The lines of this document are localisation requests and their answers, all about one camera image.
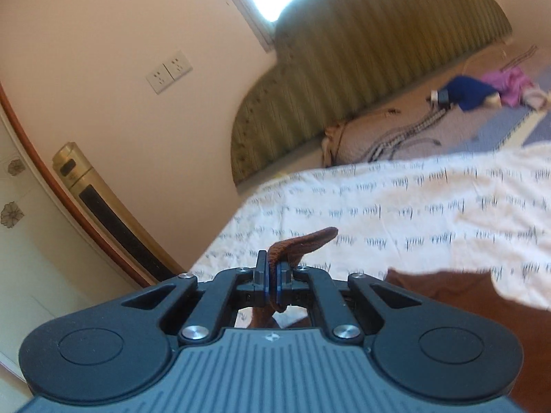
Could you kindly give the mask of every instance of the green headboard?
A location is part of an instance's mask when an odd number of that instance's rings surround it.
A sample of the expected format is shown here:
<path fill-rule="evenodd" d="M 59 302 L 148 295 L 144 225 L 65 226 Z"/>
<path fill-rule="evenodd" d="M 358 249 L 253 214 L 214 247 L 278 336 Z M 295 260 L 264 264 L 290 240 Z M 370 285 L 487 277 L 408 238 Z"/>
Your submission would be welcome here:
<path fill-rule="evenodd" d="M 233 181 L 510 32 L 494 0 L 294 0 L 233 123 Z"/>

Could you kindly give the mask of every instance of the brown cloth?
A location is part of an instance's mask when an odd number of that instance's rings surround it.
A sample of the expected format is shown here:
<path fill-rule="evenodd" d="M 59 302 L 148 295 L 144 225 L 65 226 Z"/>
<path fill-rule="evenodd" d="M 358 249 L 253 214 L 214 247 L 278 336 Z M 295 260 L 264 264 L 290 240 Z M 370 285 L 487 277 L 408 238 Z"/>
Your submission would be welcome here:
<path fill-rule="evenodd" d="M 268 328 L 275 326 L 272 315 L 276 312 L 284 312 L 286 306 L 278 306 L 276 302 L 276 266 L 280 262 L 287 262 L 294 269 L 306 253 L 312 253 L 324 246 L 327 242 L 337 237 L 338 230 L 335 227 L 327 227 L 304 236 L 291 237 L 284 241 L 274 243 L 268 248 L 268 261 L 270 273 L 270 302 L 265 307 L 253 307 L 249 328 Z"/>
<path fill-rule="evenodd" d="M 514 332 L 524 348 L 524 363 L 510 397 L 529 413 L 551 413 L 550 311 L 501 298 L 489 273 L 404 275 L 390 269 L 385 281 L 497 321 Z"/>

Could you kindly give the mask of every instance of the clothing on bed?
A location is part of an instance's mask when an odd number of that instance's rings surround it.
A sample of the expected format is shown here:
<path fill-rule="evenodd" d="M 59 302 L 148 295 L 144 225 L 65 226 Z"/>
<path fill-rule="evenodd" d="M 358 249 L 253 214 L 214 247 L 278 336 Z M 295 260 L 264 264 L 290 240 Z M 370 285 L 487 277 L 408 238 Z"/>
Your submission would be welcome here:
<path fill-rule="evenodd" d="M 544 70 L 537 79 L 538 84 L 542 88 L 551 88 L 551 67 Z M 477 110 L 474 114 L 478 115 L 480 110 Z M 494 150 L 501 148 L 518 129 L 522 128 L 525 122 L 530 119 L 531 112 L 526 107 L 503 107 L 495 112 L 494 117 L 489 119 L 483 124 L 477 134 L 459 144 L 455 147 L 451 147 L 447 153 L 457 152 L 486 152 L 488 150 Z M 541 121 L 539 124 L 528 132 L 524 141 L 520 142 L 520 145 L 527 146 L 538 141 L 550 141 L 551 129 L 549 124 L 549 118 Z"/>
<path fill-rule="evenodd" d="M 522 103 L 534 110 L 542 110 L 549 109 L 551 100 L 549 95 L 539 88 L 539 85 L 535 85 L 522 91 Z"/>
<path fill-rule="evenodd" d="M 480 107 L 488 96 L 498 93 L 492 85 L 470 76 L 456 76 L 443 89 L 448 90 L 450 102 L 464 112 Z"/>
<path fill-rule="evenodd" d="M 504 71 L 491 71 L 480 79 L 495 87 L 499 91 L 501 101 L 509 107 L 518 107 L 522 102 L 524 90 L 534 86 L 532 79 L 519 66 Z"/>

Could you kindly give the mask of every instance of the wall outlet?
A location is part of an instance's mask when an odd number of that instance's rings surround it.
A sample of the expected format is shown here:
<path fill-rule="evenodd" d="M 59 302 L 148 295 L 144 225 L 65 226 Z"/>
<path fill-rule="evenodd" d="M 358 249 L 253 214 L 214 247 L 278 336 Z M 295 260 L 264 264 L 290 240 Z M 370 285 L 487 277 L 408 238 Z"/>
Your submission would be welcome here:
<path fill-rule="evenodd" d="M 181 51 L 175 52 L 163 62 L 163 65 L 169 70 L 174 80 L 179 79 L 194 69 Z"/>
<path fill-rule="evenodd" d="M 173 77 L 164 65 L 159 65 L 155 70 L 149 73 L 146 77 L 147 81 L 155 90 L 155 93 L 161 93 L 165 88 L 174 82 Z"/>

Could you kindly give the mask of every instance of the blanket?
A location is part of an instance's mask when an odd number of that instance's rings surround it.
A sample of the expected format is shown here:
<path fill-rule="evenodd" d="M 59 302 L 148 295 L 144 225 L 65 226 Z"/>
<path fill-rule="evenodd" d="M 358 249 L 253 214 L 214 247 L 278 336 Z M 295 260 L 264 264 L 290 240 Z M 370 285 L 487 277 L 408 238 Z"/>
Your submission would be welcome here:
<path fill-rule="evenodd" d="M 200 281 L 254 267 L 258 250 L 325 227 L 302 264 L 346 280 L 447 269 L 488 272 L 505 298 L 549 308 L 551 144 L 291 174 L 261 186 L 192 267 Z M 280 324 L 304 315 L 290 307 Z M 250 311 L 238 315 L 246 327 Z"/>

